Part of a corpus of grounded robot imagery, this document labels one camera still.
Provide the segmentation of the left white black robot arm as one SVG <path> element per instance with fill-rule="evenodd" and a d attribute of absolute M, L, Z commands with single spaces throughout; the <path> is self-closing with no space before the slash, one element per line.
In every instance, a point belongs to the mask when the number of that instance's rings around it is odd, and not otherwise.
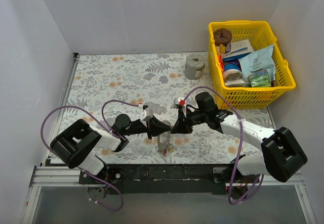
<path fill-rule="evenodd" d="M 91 179 L 101 184 L 107 180 L 108 172 L 104 168 L 104 162 L 92 154 L 94 148 L 120 152 L 129 143 L 127 136 L 147 133 L 151 139 L 170 131 L 171 127 L 153 115 L 132 121 L 127 114 L 120 114 L 112 129 L 116 130 L 121 138 L 93 128 L 80 119 L 55 137 L 50 143 L 50 148 L 66 166 L 88 171 Z"/>

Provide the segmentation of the large silver keyring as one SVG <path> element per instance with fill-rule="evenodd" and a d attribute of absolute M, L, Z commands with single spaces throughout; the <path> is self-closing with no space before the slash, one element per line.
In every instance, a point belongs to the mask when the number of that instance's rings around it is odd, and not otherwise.
<path fill-rule="evenodd" d="M 167 150 L 169 152 L 170 149 L 173 148 L 172 135 L 169 131 L 164 132 L 159 136 L 154 137 L 153 139 L 156 151 L 162 156 L 164 156 L 164 150 Z"/>

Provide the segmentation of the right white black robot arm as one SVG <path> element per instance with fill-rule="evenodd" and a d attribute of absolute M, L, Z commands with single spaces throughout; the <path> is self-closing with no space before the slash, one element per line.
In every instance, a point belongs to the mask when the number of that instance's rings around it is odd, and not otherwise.
<path fill-rule="evenodd" d="M 189 134 L 195 125 L 205 123 L 210 129 L 242 139 L 261 151 L 256 156 L 240 155 L 219 177 L 240 182 L 248 175 L 270 175 L 285 183 L 307 163 L 306 154 L 288 128 L 265 128 L 238 119 L 232 112 L 220 110 L 207 92 L 199 93 L 195 100 L 196 108 L 189 106 L 183 98 L 174 100 L 178 118 L 171 129 L 172 134 Z"/>

